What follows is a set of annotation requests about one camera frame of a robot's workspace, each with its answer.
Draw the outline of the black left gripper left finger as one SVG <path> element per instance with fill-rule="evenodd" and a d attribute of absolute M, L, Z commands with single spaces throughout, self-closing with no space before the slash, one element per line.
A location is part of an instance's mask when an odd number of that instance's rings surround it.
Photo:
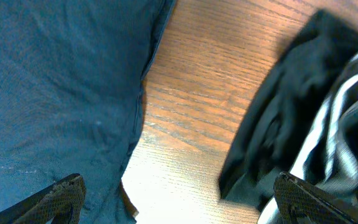
<path fill-rule="evenodd" d="M 78 224 L 86 187 L 80 174 L 58 182 L 0 212 L 0 224 Z"/>

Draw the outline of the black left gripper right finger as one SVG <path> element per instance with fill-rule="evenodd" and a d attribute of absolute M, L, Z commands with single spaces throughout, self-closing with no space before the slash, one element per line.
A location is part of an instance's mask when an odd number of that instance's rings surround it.
<path fill-rule="evenodd" d="M 358 197 L 349 204 L 287 172 L 278 175 L 273 189 L 284 223 L 358 224 Z"/>

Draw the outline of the black shorts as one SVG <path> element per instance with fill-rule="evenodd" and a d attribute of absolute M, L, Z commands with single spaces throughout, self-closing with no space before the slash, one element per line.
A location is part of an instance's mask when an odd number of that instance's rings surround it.
<path fill-rule="evenodd" d="M 252 100 L 219 176 L 220 198 L 281 223 L 273 184 L 288 172 L 358 207 L 358 31 L 316 11 Z"/>

